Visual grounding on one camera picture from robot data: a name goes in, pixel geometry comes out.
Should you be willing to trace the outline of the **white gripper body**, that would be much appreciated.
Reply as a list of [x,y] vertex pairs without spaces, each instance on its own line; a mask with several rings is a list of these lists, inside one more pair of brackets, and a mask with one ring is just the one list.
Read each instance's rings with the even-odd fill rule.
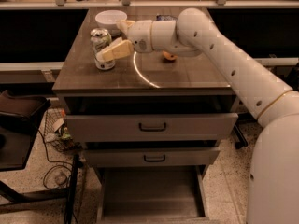
[[133,43],[136,52],[153,52],[151,45],[152,24],[152,20],[136,21],[129,27],[127,38]]

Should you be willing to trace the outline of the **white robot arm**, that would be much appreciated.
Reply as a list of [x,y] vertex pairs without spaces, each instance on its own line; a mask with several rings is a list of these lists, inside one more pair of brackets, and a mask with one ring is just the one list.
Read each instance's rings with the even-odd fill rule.
[[263,127],[252,154],[247,224],[299,224],[299,92],[226,38],[203,11],[174,21],[120,20],[118,38],[96,53],[100,62],[133,52],[205,53]]

